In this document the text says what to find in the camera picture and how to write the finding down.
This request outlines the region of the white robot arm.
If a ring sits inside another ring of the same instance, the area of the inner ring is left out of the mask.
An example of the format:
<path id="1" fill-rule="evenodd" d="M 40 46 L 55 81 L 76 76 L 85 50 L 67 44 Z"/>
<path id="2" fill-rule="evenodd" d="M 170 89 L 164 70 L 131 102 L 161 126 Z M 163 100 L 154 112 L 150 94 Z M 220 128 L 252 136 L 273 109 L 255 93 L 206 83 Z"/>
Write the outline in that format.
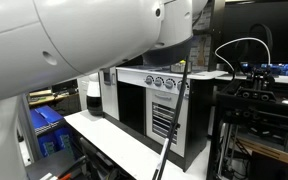
<path id="1" fill-rule="evenodd" d="M 184 59 L 208 0 L 0 0 L 0 180 L 27 180 L 17 141 L 21 96 L 139 55 Z"/>

